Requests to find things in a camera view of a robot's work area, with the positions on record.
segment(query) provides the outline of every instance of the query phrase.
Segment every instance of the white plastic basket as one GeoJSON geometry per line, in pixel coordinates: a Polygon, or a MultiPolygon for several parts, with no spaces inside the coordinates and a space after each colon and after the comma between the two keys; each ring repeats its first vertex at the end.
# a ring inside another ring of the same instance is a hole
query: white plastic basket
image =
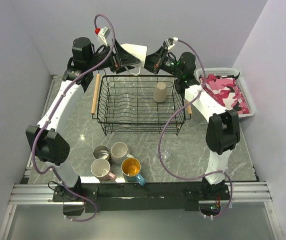
{"type": "MultiPolygon", "coordinates": [[[[206,75],[208,74],[214,74],[214,75],[234,75],[237,76],[239,71],[235,68],[228,68],[228,67],[213,67],[213,68],[205,68],[205,73],[206,75]]],[[[196,77],[197,80],[199,79],[200,76],[203,75],[203,70],[197,69],[196,70],[196,77]]],[[[249,94],[249,91],[247,89],[247,86],[245,84],[245,80],[242,76],[242,73],[239,75],[238,79],[236,80],[237,86],[239,87],[239,89],[241,90],[244,99],[247,103],[248,109],[249,109],[249,113],[247,114],[239,114],[240,118],[244,118],[244,117],[249,117],[249,116],[253,116],[255,114],[255,107],[254,107],[254,103],[253,100],[249,94]]]]}

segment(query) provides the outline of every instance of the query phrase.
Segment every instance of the mug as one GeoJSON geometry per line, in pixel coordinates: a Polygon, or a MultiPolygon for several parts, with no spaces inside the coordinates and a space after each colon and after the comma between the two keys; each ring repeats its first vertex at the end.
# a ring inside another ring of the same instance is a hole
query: mug
{"type": "Polygon", "coordinates": [[[127,145],[123,142],[115,143],[111,148],[111,158],[117,164],[121,164],[127,158],[134,158],[129,151],[127,145]]]}
{"type": "Polygon", "coordinates": [[[99,180],[115,180],[116,175],[111,173],[110,168],[111,165],[109,164],[108,160],[99,158],[92,163],[91,172],[99,180]]]}
{"type": "Polygon", "coordinates": [[[145,179],[140,174],[141,163],[136,158],[125,159],[122,163],[122,172],[128,182],[138,182],[142,186],[145,185],[145,179]]]}
{"type": "Polygon", "coordinates": [[[93,155],[95,159],[109,160],[109,149],[104,145],[97,146],[93,151],[93,155]]]}

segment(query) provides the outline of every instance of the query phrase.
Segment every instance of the marble table surface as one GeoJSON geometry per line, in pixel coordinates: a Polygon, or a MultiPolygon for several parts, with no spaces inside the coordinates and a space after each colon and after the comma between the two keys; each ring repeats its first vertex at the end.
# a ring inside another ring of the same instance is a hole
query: marble table surface
{"type": "MultiPolygon", "coordinates": [[[[59,90],[61,78],[54,78],[53,81],[46,109],[49,108],[59,90]]],[[[82,182],[99,182],[90,171],[94,161],[94,148],[98,145],[106,145],[111,148],[114,143],[119,141],[126,143],[131,154],[139,159],[142,165],[141,174],[147,182],[180,181],[165,172],[156,156],[160,136],[158,133],[114,132],[107,136],[104,135],[101,125],[97,120],[92,119],[91,115],[94,86],[95,77],[85,95],[76,104],[61,134],[70,144],[68,160],[71,161],[77,174],[81,176],[82,182]]],[[[207,123],[195,107],[192,107],[192,110],[192,119],[186,120],[179,134],[165,134],[162,143],[164,149],[171,151],[171,157],[166,160],[165,165],[170,171],[183,177],[196,177],[204,174],[209,159],[209,149],[205,141],[207,123]]],[[[40,169],[45,169],[45,164],[39,160],[37,160],[37,165],[40,169]]],[[[118,176],[117,182],[125,181],[120,165],[111,163],[111,170],[118,176]]],[[[227,172],[233,181],[256,180],[243,133],[241,133],[241,141],[230,156],[227,172]]],[[[55,177],[51,171],[39,175],[33,169],[28,183],[47,184],[52,180],[54,181],[55,177]]]]}

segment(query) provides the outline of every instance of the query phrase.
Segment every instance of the black wire basket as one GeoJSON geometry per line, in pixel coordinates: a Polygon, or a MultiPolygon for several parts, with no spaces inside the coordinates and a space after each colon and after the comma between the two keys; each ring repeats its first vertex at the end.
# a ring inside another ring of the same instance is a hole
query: black wire basket
{"type": "MultiPolygon", "coordinates": [[[[104,134],[160,133],[173,113],[184,105],[184,99],[175,90],[174,80],[175,77],[170,75],[104,75],[96,117],[104,134]],[[165,83],[167,87],[167,97],[162,103],[153,100],[158,82],[165,83]]],[[[185,121],[183,110],[171,120],[166,132],[178,134],[185,121]]]]}

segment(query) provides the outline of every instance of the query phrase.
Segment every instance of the gray mug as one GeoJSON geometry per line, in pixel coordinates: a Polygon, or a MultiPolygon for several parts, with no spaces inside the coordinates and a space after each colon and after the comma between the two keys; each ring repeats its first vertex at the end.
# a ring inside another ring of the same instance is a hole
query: gray mug
{"type": "Polygon", "coordinates": [[[97,146],[93,151],[93,155],[95,159],[109,160],[109,149],[104,145],[97,146]]]}

